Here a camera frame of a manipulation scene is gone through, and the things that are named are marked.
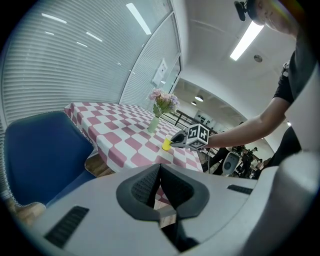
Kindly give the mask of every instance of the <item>yellow object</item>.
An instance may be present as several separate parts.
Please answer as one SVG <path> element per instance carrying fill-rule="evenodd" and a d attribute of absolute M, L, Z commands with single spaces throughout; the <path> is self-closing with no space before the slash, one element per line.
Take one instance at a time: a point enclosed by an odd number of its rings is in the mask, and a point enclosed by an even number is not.
<path fill-rule="evenodd" d="M 170 135 L 165 136 L 164 142 L 162 144 L 162 149 L 164 151 L 168 151 L 169 149 L 171 149 L 171 146 L 170 146 L 170 144 L 172 143 L 171 139 L 172 139 L 172 136 Z"/>

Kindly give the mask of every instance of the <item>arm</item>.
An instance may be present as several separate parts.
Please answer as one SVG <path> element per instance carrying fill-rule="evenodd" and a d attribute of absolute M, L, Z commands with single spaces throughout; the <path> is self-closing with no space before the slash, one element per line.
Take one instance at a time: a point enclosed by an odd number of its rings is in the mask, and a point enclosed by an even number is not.
<path fill-rule="evenodd" d="M 211 136 L 208 148 L 245 145 L 271 134 L 285 120 L 285 112 L 289 107 L 290 103 L 285 99 L 273 98 L 260 115 L 231 130 Z"/>

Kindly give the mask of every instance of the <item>table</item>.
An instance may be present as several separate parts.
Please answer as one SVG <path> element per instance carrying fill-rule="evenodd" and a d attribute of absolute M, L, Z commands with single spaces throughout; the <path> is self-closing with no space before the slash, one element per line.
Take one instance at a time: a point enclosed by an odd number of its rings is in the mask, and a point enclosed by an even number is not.
<path fill-rule="evenodd" d="M 161 119 L 155 133 L 148 132 L 155 115 L 139 106 L 73 102 L 64 111 L 116 173 L 152 163 L 174 164 L 202 172 L 196 151 L 173 147 L 164 151 L 161 148 L 166 135 L 173 136 L 180 129 Z M 161 188 L 155 199 L 169 204 Z"/>

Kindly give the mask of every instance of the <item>blue chair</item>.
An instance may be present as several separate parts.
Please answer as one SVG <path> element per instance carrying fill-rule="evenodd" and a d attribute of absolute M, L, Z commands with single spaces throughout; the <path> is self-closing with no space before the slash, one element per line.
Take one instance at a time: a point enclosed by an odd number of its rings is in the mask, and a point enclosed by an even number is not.
<path fill-rule="evenodd" d="M 4 164 L 15 200 L 48 207 L 94 179 L 85 168 L 92 151 L 91 142 L 62 111 L 14 121 L 5 131 Z"/>

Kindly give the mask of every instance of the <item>flower vase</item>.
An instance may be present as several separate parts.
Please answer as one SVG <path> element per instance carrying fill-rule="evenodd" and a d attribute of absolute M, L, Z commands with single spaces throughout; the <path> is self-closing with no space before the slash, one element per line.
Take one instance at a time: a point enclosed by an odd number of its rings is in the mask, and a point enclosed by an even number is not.
<path fill-rule="evenodd" d="M 148 127 L 148 131 L 150 133 L 154 133 L 156 128 L 157 128 L 157 126 L 158 126 L 158 124 L 159 124 L 159 117 L 155 116 L 150 122 L 150 125 Z"/>

